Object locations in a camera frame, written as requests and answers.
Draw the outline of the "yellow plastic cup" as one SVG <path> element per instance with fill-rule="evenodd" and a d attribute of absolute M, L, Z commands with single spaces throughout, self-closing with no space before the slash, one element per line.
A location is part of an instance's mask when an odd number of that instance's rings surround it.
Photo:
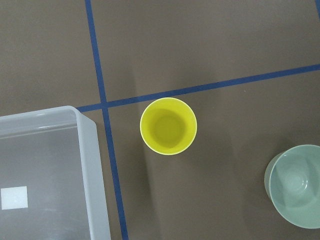
<path fill-rule="evenodd" d="M 174 97 L 151 102 L 142 112 L 139 123 L 144 143 L 155 153 L 177 155 L 194 142 L 198 123 L 192 108 Z"/>

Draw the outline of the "green plastic bowl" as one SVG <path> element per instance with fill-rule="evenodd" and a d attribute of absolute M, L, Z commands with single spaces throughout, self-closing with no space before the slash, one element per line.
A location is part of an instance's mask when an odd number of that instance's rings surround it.
<path fill-rule="evenodd" d="M 276 155 L 266 167 L 264 188 L 286 221 L 304 229 L 319 229 L 320 147 L 297 145 Z"/>

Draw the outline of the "translucent plastic storage box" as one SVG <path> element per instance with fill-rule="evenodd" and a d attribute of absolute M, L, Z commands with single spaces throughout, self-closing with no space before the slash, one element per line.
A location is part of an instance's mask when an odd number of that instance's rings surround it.
<path fill-rule="evenodd" d="M 111 238 L 97 126 L 75 107 L 1 117 L 0 237 Z"/>

